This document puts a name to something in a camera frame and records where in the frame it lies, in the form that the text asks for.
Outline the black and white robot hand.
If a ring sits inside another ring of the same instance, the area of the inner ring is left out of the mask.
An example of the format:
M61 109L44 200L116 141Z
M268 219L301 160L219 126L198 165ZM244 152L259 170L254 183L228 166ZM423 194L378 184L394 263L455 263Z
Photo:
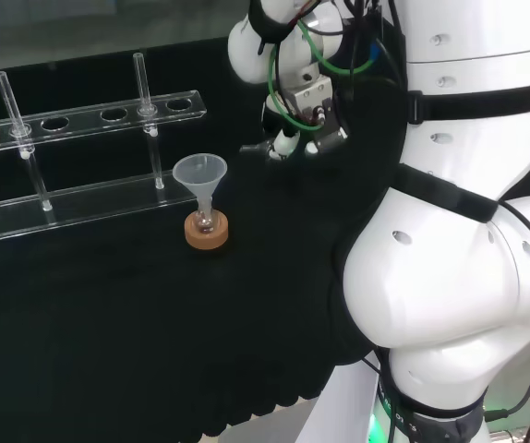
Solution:
M287 90L277 90L270 79L268 93L262 123L270 135L264 142L270 159L289 158L301 141L306 143L305 152L310 157L328 154L347 141L347 131L335 112L329 77L320 75Z

